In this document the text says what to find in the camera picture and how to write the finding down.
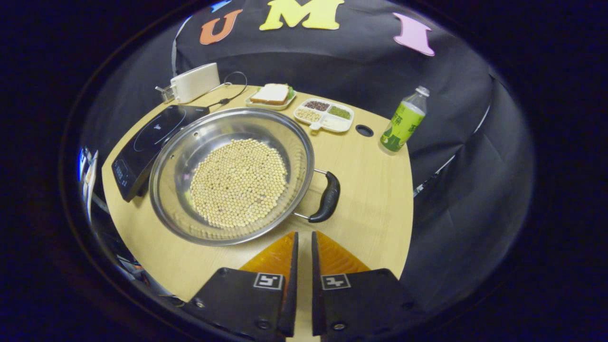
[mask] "green bottle label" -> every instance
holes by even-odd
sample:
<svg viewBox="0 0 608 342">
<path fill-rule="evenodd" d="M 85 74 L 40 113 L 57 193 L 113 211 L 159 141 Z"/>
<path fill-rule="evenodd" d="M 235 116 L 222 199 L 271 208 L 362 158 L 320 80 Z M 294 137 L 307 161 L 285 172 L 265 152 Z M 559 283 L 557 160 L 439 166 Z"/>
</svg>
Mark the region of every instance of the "green bottle label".
<svg viewBox="0 0 608 342">
<path fill-rule="evenodd" d="M 386 131 L 380 137 L 380 143 L 387 150 L 397 152 L 405 145 L 423 119 L 424 115 L 414 112 L 401 102 Z"/>
</svg>

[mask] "induction cooktop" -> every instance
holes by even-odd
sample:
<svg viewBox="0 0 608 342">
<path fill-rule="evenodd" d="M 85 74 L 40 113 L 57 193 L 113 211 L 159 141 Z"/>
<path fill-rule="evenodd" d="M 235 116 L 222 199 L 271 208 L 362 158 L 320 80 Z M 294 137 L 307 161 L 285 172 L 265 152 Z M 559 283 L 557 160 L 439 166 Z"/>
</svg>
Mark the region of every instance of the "induction cooktop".
<svg viewBox="0 0 608 342">
<path fill-rule="evenodd" d="M 145 193 L 150 169 L 164 142 L 193 121 L 209 114 L 209 108 L 169 106 L 139 130 L 112 163 L 122 198 L 129 202 Z"/>
</svg>

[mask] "stainless steel pot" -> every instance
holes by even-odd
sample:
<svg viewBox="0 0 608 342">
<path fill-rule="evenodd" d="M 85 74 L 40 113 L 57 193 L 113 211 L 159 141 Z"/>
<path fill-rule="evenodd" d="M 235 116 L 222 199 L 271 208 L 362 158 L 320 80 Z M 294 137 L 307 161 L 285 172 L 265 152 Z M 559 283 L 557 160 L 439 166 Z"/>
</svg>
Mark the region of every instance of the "stainless steel pot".
<svg viewBox="0 0 608 342">
<path fill-rule="evenodd" d="M 231 139 L 255 139 L 277 149 L 287 170 L 286 190 L 265 218 L 239 229 L 211 226 L 193 207 L 190 183 L 198 164 Z M 319 210 L 310 216 L 294 212 L 313 177 L 325 174 L 328 186 Z M 331 172 L 314 168 L 313 146 L 301 126 L 279 112 L 235 108 L 205 116 L 178 131 L 156 158 L 150 173 L 150 199 L 161 222 L 178 236 L 201 245 L 224 246 L 254 239 L 290 214 L 311 223 L 328 219 L 336 209 L 340 183 Z"/>
</svg>

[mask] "screw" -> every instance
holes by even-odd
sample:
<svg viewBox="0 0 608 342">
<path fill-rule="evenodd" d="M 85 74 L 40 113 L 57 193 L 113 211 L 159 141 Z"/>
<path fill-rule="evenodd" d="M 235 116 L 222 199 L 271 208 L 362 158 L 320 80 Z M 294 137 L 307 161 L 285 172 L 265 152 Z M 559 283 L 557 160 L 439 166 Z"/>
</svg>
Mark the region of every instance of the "screw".
<svg viewBox="0 0 608 342">
<path fill-rule="evenodd" d="M 332 328 L 337 331 L 344 330 L 344 329 L 346 329 L 346 324 L 336 323 L 336 324 L 334 324 L 334 326 Z"/>
<path fill-rule="evenodd" d="M 265 320 L 263 320 L 263 319 L 261 319 L 261 320 L 257 321 L 257 322 L 255 323 L 255 325 L 256 325 L 258 328 L 262 329 L 262 330 L 268 330 L 268 329 L 270 329 L 270 322 L 265 321 Z"/>
</svg>

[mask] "plastic bottle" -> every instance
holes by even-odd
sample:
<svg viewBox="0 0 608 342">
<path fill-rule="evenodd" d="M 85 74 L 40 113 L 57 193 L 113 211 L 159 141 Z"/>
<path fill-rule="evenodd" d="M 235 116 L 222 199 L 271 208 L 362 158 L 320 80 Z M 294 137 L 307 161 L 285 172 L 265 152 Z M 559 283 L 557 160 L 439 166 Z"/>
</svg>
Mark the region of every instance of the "plastic bottle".
<svg viewBox="0 0 608 342">
<path fill-rule="evenodd" d="M 419 86 L 415 93 L 403 98 L 393 119 L 390 120 L 380 137 L 381 150 L 389 155 L 394 155 L 401 150 L 426 116 L 426 98 L 428 96 L 429 90 Z"/>
</svg>

